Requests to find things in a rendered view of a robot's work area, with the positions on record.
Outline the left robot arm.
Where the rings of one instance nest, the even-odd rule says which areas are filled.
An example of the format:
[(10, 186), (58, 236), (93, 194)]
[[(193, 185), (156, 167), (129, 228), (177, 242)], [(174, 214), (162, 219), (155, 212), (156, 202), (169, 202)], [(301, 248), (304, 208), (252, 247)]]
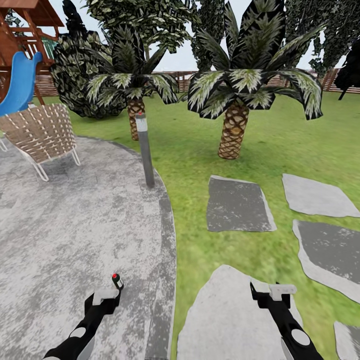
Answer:
[(120, 304), (119, 289), (96, 290), (84, 303), (84, 318), (69, 338), (51, 348), (43, 360), (88, 360), (95, 346), (95, 334), (105, 315)]

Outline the insectifuge atomizer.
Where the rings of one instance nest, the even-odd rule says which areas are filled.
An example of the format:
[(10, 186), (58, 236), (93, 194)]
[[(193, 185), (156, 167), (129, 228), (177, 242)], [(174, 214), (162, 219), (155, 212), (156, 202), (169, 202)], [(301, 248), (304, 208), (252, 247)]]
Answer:
[(117, 290), (122, 291), (124, 286), (124, 283), (118, 273), (115, 274), (115, 276), (112, 277), (112, 281), (115, 284), (115, 287)]

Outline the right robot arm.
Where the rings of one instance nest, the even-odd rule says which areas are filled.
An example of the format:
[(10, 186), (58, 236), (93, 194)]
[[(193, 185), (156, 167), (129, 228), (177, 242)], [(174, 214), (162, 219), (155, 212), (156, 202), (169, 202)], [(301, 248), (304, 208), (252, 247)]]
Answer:
[(315, 345), (290, 313), (290, 294), (297, 288), (293, 284), (269, 284), (271, 292), (257, 292), (252, 283), (252, 299), (260, 309), (268, 309), (282, 336), (281, 346), (286, 360), (323, 360)]

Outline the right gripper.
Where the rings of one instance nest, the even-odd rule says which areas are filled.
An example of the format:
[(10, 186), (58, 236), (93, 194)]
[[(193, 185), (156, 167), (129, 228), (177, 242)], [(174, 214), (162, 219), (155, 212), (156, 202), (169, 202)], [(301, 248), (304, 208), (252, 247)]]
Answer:
[(260, 309), (268, 309), (273, 318), (282, 311), (290, 312), (291, 302), (288, 294), (281, 295), (282, 301), (274, 301), (269, 292), (257, 292), (252, 283), (250, 286), (252, 299), (257, 301)]

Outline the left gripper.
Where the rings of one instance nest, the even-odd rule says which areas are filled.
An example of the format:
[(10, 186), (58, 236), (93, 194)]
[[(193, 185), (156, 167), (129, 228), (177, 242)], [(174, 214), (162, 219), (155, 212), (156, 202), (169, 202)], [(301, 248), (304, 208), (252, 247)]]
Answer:
[(116, 298), (104, 298), (100, 305), (93, 305), (94, 293), (84, 303), (84, 316), (88, 314), (96, 314), (99, 320), (102, 321), (105, 315), (112, 315), (115, 307), (120, 304), (121, 293)]

